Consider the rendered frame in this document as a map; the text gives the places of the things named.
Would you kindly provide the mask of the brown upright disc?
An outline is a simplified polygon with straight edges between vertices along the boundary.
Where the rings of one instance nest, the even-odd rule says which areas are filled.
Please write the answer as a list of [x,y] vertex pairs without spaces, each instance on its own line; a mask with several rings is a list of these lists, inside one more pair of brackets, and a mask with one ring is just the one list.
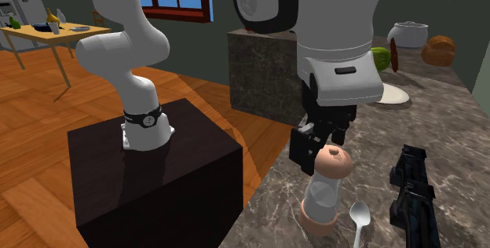
[[399,68],[399,62],[398,62],[397,45],[394,38],[390,39],[389,48],[390,48],[390,56],[391,56],[390,58],[391,67],[393,72],[397,72]]

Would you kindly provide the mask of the green round fruit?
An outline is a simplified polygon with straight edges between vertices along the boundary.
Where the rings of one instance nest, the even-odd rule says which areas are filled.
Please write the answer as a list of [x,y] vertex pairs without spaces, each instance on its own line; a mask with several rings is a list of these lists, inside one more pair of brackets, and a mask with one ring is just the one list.
[[391,53],[384,47],[372,47],[371,53],[375,62],[377,71],[386,70],[391,63]]

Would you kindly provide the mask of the grey refrigerator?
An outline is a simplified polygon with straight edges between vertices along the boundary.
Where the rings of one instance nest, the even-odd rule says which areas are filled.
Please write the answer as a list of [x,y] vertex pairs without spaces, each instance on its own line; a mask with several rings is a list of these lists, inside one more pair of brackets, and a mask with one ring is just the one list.
[[42,0],[0,0],[0,45],[8,51],[12,50],[1,28],[11,24],[10,16],[21,26],[28,25],[32,29],[32,24],[46,22],[47,12]]

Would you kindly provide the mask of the brown round bread loaf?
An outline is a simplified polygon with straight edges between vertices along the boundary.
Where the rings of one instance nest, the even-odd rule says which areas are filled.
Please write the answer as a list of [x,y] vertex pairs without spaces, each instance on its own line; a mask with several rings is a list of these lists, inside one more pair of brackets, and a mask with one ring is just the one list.
[[421,58],[429,65],[447,67],[455,58],[456,44],[447,36],[438,35],[429,39],[422,48]]

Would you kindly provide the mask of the yellow wooden dining table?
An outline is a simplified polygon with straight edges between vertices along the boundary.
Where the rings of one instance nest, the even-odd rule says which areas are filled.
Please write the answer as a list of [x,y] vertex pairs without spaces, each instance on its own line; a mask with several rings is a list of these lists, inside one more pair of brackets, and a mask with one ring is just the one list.
[[69,89],[71,87],[71,83],[69,82],[69,79],[66,75],[66,72],[64,70],[64,67],[60,61],[59,55],[56,51],[55,46],[60,43],[65,43],[68,48],[68,52],[70,53],[70,56],[74,58],[74,54],[71,51],[70,47],[70,42],[77,42],[83,38],[90,37],[92,35],[99,35],[99,34],[104,34],[104,33],[110,33],[111,29],[106,28],[106,27],[97,27],[97,26],[90,26],[87,31],[73,31],[73,28],[75,27],[83,27],[83,24],[73,24],[73,23],[66,23],[62,26],[62,29],[59,34],[54,34],[54,33],[49,33],[49,32],[41,32],[41,31],[36,31],[31,25],[22,25],[20,29],[13,29],[10,27],[1,27],[0,30],[3,32],[7,42],[10,45],[10,48],[16,57],[20,67],[24,70],[25,66],[20,59],[19,53],[16,51],[14,44],[11,40],[11,36],[18,37],[18,38],[24,38],[30,41],[35,41],[35,42],[41,42],[47,44],[55,57],[55,60],[57,62],[57,65],[60,69],[61,74],[63,75],[64,81],[66,83],[67,88]]

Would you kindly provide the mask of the white lidded pot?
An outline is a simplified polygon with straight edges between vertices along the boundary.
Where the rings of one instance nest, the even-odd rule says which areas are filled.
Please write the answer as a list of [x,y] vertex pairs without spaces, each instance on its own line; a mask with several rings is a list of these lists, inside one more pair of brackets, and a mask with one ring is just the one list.
[[426,24],[419,24],[413,21],[395,23],[389,31],[386,41],[390,44],[393,38],[397,47],[421,48],[428,39],[428,28],[429,26]]

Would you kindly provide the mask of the dark robot stand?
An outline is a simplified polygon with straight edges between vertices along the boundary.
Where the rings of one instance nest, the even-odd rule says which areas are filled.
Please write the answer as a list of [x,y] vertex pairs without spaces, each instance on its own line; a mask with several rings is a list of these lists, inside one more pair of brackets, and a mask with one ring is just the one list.
[[123,149],[120,117],[68,133],[88,248],[218,248],[241,214],[241,145],[188,100],[163,111],[175,133],[152,151]]

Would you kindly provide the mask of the dark marble block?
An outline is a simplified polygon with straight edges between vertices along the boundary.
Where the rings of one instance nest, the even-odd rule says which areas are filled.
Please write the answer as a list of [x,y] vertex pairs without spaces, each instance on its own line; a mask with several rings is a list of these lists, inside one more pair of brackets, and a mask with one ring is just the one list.
[[227,34],[232,108],[296,126],[305,116],[297,76],[296,36],[244,29]]

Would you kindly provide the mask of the black and blue angular object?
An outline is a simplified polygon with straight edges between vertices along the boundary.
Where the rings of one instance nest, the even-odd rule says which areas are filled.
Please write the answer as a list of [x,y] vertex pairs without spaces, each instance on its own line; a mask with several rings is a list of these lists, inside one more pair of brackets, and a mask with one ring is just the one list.
[[425,159],[424,149],[406,144],[389,173],[389,182],[400,189],[389,209],[389,221],[405,231],[406,248],[441,248],[435,192],[428,183]]

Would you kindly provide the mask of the white plate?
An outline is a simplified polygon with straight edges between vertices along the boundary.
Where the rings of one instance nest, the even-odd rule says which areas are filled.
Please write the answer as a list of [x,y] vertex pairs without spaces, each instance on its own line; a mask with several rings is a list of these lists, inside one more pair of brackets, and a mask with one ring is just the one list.
[[408,102],[409,95],[402,89],[390,84],[383,84],[382,98],[378,101],[379,104],[403,104]]

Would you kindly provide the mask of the white spoon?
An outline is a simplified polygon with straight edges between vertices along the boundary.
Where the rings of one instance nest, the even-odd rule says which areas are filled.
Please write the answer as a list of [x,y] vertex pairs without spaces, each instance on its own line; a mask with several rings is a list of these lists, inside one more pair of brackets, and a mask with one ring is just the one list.
[[356,225],[353,248],[360,248],[361,230],[364,226],[371,223],[371,214],[368,205],[364,201],[356,201],[350,208],[349,216]]

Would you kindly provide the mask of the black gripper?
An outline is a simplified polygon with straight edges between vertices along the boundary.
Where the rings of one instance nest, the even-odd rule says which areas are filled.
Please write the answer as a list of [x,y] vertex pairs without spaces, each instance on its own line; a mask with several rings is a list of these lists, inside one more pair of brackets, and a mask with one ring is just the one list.
[[302,106],[308,115],[304,126],[291,130],[289,159],[301,167],[301,171],[312,176],[315,159],[328,139],[328,129],[319,123],[331,123],[333,130],[331,142],[342,146],[346,138],[346,130],[357,116],[357,106],[320,106],[317,98],[319,88],[313,73],[309,75],[308,85],[302,82]]

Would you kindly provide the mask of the tan and clear pepper mill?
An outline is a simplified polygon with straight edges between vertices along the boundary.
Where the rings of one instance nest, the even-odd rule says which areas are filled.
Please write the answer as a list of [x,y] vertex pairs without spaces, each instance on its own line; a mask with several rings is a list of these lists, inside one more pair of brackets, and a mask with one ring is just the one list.
[[333,232],[342,180],[352,171],[352,159],[342,148],[325,145],[319,150],[299,211],[299,223],[306,232],[315,236]]

